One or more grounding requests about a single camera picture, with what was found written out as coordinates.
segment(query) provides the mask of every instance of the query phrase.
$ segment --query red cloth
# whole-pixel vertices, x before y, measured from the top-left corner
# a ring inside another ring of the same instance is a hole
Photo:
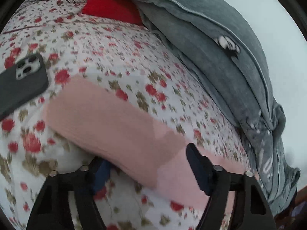
[[[88,0],[82,13],[143,25],[139,11],[131,0]]]

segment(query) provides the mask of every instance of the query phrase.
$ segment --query pink cloth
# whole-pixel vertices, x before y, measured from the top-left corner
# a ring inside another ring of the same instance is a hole
[[[208,196],[199,189],[185,156],[190,141],[129,102],[75,76],[46,106],[43,117],[68,140],[111,161],[162,196],[197,209],[206,206]],[[199,150],[229,172],[245,171],[241,164]],[[230,193],[227,211],[233,200]]]

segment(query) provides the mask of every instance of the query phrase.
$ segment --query white flower pattern on blanket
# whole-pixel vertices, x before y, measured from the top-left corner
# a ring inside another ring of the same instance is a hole
[[[46,92],[0,123],[0,202],[16,229],[26,228],[51,170],[71,172],[93,158],[53,132],[40,116],[44,104],[77,73],[198,146],[249,169],[235,129],[155,35],[144,27],[82,15],[83,6],[66,0],[32,2],[14,15],[0,35],[0,72],[38,52],[50,81]],[[194,230],[202,214],[160,198],[119,170],[111,171],[111,179],[95,200],[108,230]],[[75,229],[80,230],[73,207],[72,216]],[[227,228],[229,217],[225,216],[221,229]]]

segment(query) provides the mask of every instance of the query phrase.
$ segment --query smartphone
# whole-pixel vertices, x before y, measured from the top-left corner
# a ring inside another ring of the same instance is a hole
[[[0,121],[48,88],[43,57],[31,54],[0,74]]]

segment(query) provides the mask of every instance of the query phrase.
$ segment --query metal screw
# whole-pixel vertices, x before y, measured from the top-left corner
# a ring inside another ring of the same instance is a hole
[[[56,175],[58,175],[58,172],[57,172],[56,170],[52,170],[52,171],[50,172],[50,174],[49,174],[49,176],[51,176],[51,177],[54,177],[54,176],[56,176]]]
[[[245,175],[248,176],[248,177],[253,177],[253,176],[254,176],[254,173],[251,172],[251,171],[246,171],[246,172],[245,172]]]
[[[215,171],[221,172],[223,170],[223,168],[220,165],[214,165],[213,166]]]
[[[80,167],[80,170],[81,170],[82,172],[85,172],[85,171],[88,171],[89,168],[88,168],[87,165],[83,165],[83,166]]]

